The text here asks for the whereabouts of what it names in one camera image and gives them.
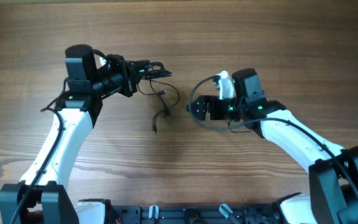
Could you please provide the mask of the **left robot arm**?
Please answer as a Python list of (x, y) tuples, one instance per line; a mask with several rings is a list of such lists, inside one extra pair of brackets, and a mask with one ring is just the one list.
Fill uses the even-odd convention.
[(0, 190), (3, 223), (121, 223), (109, 200), (88, 199), (73, 205), (68, 181), (79, 150), (93, 130), (103, 100), (130, 97), (154, 64), (105, 55), (89, 45), (65, 51), (68, 76), (62, 92), (44, 110), (53, 113), (51, 130), (30, 168), (16, 184)]

